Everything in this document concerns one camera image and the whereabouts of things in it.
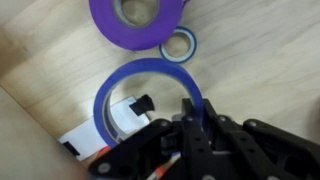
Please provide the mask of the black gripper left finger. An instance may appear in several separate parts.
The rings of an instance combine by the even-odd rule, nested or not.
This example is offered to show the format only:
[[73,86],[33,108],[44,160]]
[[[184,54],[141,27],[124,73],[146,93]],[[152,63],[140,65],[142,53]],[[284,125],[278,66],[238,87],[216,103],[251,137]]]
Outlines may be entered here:
[[182,151],[176,162],[179,180],[214,180],[212,151],[190,99],[182,100]]

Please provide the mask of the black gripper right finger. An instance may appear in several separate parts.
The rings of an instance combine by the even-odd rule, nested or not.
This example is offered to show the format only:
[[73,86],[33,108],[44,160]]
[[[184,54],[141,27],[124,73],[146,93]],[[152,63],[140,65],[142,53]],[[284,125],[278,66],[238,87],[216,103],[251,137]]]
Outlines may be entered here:
[[213,149],[216,180],[259,180],[259,148],[254,139],[225,115],[218,115],[204,99],[205,132]]

